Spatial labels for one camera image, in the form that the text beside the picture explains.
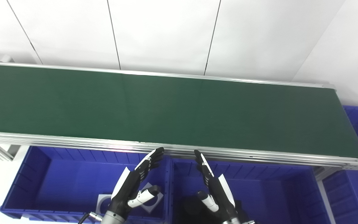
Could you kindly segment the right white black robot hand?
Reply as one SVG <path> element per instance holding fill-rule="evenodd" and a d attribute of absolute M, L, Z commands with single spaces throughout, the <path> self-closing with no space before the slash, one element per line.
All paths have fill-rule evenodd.
<path fill-rule="evenodd" d="M 216 217 L 220 224 L 239 224 L 240 220 L 235 207 L 233 194 L 224 175 L 215 177 L 205 156 L 197 149 L 194 150 L 197 169 L 203 175 L 203 182 L 208 192 L 199 190 L 198 199 Z"/>

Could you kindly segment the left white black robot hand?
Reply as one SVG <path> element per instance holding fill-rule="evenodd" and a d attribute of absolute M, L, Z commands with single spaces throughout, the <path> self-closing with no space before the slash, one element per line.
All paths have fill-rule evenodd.
<path fill-rule="evenodd" d="M 124 169 L 114 187 L 106 215 L 110 214 L 126 219 L 133 208 L 148 202 L 161 192 L 161 188 L 157 185 L 144 190 L 138 189 L 148 173 L 159 166 L 163 154 L 164 148 L 159 147 L 148 153 L 133 170 Z"/>

